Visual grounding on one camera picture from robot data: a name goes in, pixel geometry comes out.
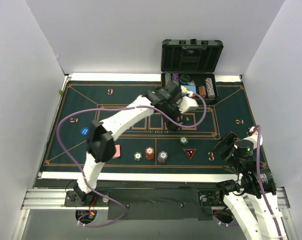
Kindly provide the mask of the moved green chip stack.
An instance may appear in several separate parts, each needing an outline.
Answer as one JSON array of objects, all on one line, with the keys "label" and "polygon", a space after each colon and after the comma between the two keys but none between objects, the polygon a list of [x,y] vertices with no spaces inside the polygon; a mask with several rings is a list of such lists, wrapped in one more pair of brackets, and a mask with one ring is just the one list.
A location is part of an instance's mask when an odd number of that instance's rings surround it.
[{"label": "moved green chip stack", "polygon": [[186,145],[188,143],[188,138],[185,136],[180,137],[180,143]]}]

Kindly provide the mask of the green poker chip stack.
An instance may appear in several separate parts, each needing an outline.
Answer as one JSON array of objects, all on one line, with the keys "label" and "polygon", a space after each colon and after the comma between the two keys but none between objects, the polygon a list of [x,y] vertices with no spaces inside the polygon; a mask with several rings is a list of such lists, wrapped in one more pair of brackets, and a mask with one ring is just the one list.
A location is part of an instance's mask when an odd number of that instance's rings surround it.
[{"label": "green poker chip stack", "polygon": [[134,160],[135,160],[135,161],[141,161],[141,160],[142,160],[142,157],[143,157],[143,155],[142,155],[142,153],[140,153],[140,152],[136,152],[136,153],[134,154]]}]

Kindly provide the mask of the blue small blind button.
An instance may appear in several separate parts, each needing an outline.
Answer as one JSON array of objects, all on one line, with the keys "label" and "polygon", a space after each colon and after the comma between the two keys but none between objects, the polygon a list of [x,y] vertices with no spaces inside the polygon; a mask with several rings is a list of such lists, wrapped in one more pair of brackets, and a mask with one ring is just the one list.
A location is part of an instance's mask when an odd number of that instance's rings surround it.
[{"label": "blue small blind button", "polygon": [[83,127],[81,130],[80,130],[80,134],[82,136],[87,136],[89,134],[89,128],[88,127]]}]

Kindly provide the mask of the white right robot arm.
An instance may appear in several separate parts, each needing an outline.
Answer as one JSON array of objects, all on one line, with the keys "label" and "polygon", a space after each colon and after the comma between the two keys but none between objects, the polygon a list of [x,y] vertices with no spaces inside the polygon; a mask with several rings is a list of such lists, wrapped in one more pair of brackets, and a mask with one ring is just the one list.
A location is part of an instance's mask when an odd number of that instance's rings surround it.
[{"label": "white right robot arm", "polygon": [[286,240],[276,184],[260,161],[262,143],[258,125],[249,129],[246,138],[229,132],[213,146],[238,177],[217,183],[214,199],[229,208],[246,239]]}]

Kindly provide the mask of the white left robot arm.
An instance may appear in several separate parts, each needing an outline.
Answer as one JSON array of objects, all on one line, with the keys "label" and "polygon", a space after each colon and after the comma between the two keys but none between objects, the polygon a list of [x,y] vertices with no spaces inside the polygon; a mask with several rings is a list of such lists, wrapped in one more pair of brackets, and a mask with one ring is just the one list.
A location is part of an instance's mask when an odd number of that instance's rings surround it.
[{"label": "white left robot arm", "polygon": [[189,109],[188,100],[174,83],[156,87],[139,95],[131,104],[113,116],[93,120],[87,137],[86,160],[83,176],[74,185],[76,200],[83,206],[93,202],[93,190],[104,164],[116,153],[115,142],[131,126],[151,116],[158,109],[176,121]]}]

